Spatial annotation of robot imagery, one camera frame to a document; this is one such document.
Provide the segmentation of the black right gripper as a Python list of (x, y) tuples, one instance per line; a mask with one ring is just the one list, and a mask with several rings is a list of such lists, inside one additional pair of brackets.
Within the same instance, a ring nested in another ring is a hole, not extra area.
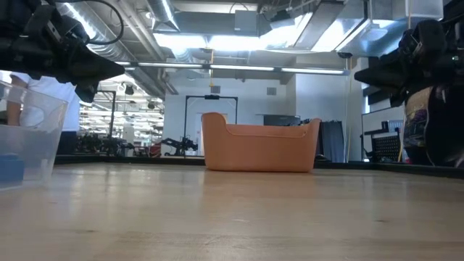
[(354, 76), (368, 85), (401, 87), (390, 95), (391, 107), (401, 106), (412, 90), (464, 85), (464, 40), (451, 25), (421, 21), (404, 33), (398, 51), (368, 57), (368, 67)]

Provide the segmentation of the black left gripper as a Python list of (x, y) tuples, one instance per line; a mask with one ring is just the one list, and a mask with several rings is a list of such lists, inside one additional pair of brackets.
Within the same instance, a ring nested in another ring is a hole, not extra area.
[(80, 22), (54, 5), (0, 5), (0, 69), (51, 76), (78, 84), (75, 93), (92, 103), (98, 81), (125, 73), (125, 68), (87, 48), (89, 36)]

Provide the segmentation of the blue studded toy block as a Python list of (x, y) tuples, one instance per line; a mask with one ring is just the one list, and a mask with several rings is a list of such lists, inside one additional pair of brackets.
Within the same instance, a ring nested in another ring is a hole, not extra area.
[(0, 155), (0, 184), (23, 181), (24, 162), (16, 154)]

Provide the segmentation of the white panel board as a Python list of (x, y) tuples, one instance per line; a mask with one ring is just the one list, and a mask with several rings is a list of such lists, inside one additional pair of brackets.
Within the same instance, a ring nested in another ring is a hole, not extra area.
[[(381, 127), (382, 121), (400, 120), (404, 122), (404, 110), (402, 107), (392, 107), (387, 109), (380, 109), (379, 111), (370, 112), (362, 115), (362, 134), (366, 131), (372, 131)], [(402, 149), (402, 129), (400, 132), (400, 141)]]

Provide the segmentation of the person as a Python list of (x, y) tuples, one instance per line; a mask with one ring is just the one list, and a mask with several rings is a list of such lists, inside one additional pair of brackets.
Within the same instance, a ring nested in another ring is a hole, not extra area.
[(73, 154), (80, 130), (80, 99), (76, 86), (60, 83), (56, 78), (41, 76), (34, 79), (23, 72), (10, 73), (11, 84), (24, 88), (28, 95), (24, 102), (7, 102), (7, 124), (26, 128), (42, 126), (45, 120), (62, 124), (57, 154)]
[(414, 165), (464, 169), (464, 86), (432, 86), (410, 95), (403, 147)]

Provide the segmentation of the black pegboard cart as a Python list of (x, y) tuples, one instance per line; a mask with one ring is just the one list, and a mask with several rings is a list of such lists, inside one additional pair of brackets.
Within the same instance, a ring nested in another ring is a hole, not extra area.
[(381, 127), (360, 135), (363, 156), (368, 162), (397, 162), (400, 155), (402, 121), (382, 121)]

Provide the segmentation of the cluttered lab workbench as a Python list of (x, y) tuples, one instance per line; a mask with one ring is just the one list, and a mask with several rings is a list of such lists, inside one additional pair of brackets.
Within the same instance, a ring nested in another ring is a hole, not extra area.
[(121, 138), (84, 133), (78, 136), (75, 152), (110, 157), (160, 157), (161, 143), (153, 146), (140, 146)]

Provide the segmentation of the clear plastic bin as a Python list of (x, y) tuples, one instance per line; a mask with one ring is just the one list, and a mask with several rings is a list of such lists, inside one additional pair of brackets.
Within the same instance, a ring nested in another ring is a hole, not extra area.
[[(23, 103), (28, 92), (0, 81), (0, 100)], [(19, 183), (0, 184), (0, 191), (26, 186), (42, 186), (52, 174), (62, 124), (45, 120), (42, 126), (26, 128), (0, 124), (0, 155), (16, 154), (25, 164)]]

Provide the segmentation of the dark grey curtain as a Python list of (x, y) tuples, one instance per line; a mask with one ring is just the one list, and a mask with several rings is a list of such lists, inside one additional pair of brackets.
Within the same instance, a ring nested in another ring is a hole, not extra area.
[(345, 161), (342, 121), (328, 121), (320, 124), (320, 154), (331, 162), (343, 163)]

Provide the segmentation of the orange plastic bin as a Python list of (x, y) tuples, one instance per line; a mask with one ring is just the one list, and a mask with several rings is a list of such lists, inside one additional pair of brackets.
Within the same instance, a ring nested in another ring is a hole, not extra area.
[(321, 120), (298, 126), (228, 124), (217, 112), (202, 115), (207, 169), (308, 173), (314, 168)]

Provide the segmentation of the long ceiling light bar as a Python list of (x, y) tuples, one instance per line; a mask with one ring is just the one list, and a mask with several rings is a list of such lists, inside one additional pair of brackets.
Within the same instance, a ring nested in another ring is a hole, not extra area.
[(219, 65), (219, 64), (194, 64), (194, 63), (175, 63), (175, 62), (117, 62), (123, 67), (156, 67), (169, 69), (189, 69), (189, 70), (240, 70), (254, 72), (272, 73), (296, 73), (296, 74), (315, 74), (315, 75), (348, 75), (348, 70), (323, 69), (313, 67), (268, 67), (252, 65)]

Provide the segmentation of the grey ceiling box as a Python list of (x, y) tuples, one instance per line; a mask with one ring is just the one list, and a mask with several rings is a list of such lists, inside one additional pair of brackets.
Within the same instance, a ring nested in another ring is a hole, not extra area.
[(258, 32), (258, 16), (255, 11), (236, 10), (234, 33), (238, 36), (253, 36)]

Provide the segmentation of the silver spiral ceiling duct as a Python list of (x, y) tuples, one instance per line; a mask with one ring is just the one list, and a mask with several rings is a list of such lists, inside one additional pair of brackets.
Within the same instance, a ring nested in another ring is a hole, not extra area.
[[(59, 12), (78, 20), (91, 38), (96, 41), (112, 41), (117, 38), (117, 34), (110, 30), (89, 4), (84, 2), (62, 3), (62, 1), (55, 0)], [(121, 41), (105, 46), (90, 43), (88, 47), (98, 55), (116, 62), (136, 61), (136, 58)], [(138, 67), (133, 70), (126, 70), (125, 74), (134, 79), (135, 83), (148, 95), (161, 99), (165, 98), (165, 89), (155, 80), (155, 77), (147, 74), (145, 70)]]

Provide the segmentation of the silver rectangular ceiling duct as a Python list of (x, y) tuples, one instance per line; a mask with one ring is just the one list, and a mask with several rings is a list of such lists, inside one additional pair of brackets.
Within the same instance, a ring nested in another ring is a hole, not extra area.
[(315, 4), (296, 49), (379, 57), (396, 49), (403, 32), (418, 22), (444, 16), (444, 0), (316, 0)]

